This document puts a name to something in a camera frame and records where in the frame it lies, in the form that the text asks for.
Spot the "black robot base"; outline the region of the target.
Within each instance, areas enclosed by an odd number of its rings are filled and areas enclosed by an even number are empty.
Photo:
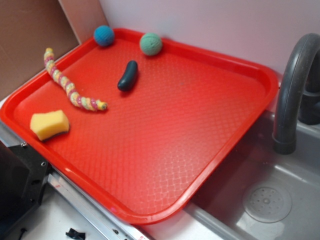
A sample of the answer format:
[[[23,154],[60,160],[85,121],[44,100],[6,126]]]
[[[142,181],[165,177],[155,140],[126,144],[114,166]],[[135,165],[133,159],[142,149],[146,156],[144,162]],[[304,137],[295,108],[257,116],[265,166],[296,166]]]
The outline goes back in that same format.
[[[41,204],[51,164],[31,146],[0,144],[0,238]]]

